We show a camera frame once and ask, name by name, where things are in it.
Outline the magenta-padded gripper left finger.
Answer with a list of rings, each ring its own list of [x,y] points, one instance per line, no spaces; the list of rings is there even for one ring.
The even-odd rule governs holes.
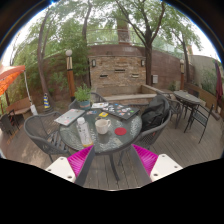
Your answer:
[[[91,145],[68,158],[59,157],[46,168],[46,171],[76,185],[83,186],[94,156],[94,146]]]

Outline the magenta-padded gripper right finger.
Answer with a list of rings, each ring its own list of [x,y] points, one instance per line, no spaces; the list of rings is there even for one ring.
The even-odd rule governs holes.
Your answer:
[[[130,155],[137,168],[141,186],[145,186],[182,169],[168,155],[157,155],[135,144],[131,145]]]

